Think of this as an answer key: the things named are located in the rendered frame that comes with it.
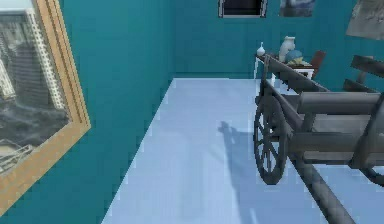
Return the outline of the tall white porcelain vase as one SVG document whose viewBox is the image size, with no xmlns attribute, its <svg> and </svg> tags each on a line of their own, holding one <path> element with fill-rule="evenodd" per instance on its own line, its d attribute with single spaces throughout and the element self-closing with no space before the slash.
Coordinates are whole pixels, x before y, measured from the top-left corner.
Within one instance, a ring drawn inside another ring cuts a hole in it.
<svg viewBox="0 0 384 224">
<path fill-rule="evenodd" d="M 279 50 L 279 61 L 285 62 L 286 55 L 290 50 L 295 49 L 295 38 L 291 36 L 286 36 L 282 42 Z"/>
</svg>

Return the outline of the blue round object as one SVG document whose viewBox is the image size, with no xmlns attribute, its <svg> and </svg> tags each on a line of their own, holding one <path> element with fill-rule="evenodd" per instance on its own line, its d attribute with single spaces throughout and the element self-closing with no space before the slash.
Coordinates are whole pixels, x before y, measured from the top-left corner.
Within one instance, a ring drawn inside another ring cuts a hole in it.
<svg viewBox="0 0 384 224">
<path fill-rule="evenodd" d="M 286 56 L 285 60 L 287 64 L 299 65 L 303 62 L 302 52 L 299 50 L 290 50 Z"/>
</svg>

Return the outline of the white table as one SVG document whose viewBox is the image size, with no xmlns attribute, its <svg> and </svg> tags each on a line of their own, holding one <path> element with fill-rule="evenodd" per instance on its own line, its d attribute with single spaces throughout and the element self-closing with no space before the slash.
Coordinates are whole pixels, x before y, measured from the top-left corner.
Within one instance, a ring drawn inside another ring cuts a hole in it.
<svg viewBox="0 0 384 224">
<path fill-rule="evenodd" d="M 270 84 L 275 86 L 280 80 L 281 83 L 293 89 L 299 84 L 311 80 L 315 76 L 316 68 L 312 65 L 291 65 L 278 61 L 274 57 L 270 57 L 272 69 L 270 71 Z"/>
</svg>

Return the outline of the grey wooden cart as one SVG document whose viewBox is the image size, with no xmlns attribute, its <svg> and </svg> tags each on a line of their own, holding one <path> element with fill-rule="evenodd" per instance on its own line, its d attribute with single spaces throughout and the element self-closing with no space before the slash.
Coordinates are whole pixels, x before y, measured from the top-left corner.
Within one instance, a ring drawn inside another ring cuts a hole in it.
<svg viewBox="0 0 384 224">
<path fill-rule="evenodd" d="M 329 224 L 356 224 L 318 173 L 347 165 L 384 187 L 384 92 L 347 79 L 334 92 L 266 54 L 255 98 L 254 155 L 259 175 L 277 184 L 291 161 Z"/>
</svg>

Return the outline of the dark red chair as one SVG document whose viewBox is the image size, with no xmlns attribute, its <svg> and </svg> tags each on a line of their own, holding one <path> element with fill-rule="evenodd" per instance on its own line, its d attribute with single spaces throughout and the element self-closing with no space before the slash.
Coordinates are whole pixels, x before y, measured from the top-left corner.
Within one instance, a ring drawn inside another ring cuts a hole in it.
<svg viewBox="0 0 384 224">
<path fill-rule="evenodd" d="M 321 51 L 321 50 L 318 50 L 314 53 L 312 60 L 310 62 L 310 64 L 314 67 L 314 72 L 312 74 L 312 78 L 316 77 L 325 56 L 326 56 L 326 53 L 324 51 Z"/>
</svg>

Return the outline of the wood-framed city picture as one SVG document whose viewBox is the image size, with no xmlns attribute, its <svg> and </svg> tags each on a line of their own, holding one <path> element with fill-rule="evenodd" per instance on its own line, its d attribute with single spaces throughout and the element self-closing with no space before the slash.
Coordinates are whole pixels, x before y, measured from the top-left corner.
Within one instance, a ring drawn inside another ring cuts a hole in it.
<svg viewBox="0 0 384 224">
<path fill-rule="evenodd" d="M 0 217 L 90 127 L 59 0 L 0 0 Z"/>
</svg>

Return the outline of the blue grey wall picture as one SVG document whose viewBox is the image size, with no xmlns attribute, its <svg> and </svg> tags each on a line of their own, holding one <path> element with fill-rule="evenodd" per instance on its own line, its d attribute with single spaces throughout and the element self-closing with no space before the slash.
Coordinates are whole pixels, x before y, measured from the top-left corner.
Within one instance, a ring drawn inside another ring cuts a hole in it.
<svg viewBox="0 0 384 224">
<path fill-rule="evenodd" d="M 281 0 L 282 17 L 311 17 L 316 0 Z"/>
</svg>

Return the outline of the grey wall poster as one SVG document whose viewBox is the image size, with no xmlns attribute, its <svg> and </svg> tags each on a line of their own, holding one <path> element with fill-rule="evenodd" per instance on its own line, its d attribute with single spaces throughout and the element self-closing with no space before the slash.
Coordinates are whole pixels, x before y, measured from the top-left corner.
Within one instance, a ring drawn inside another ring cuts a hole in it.
<svg viewBox="0 0 384 224">
<path fill-rule="evenodd" d="M 384 40 L 384 0 L 357 0 L 352 9 L 346 34 Z"/>
</svg>

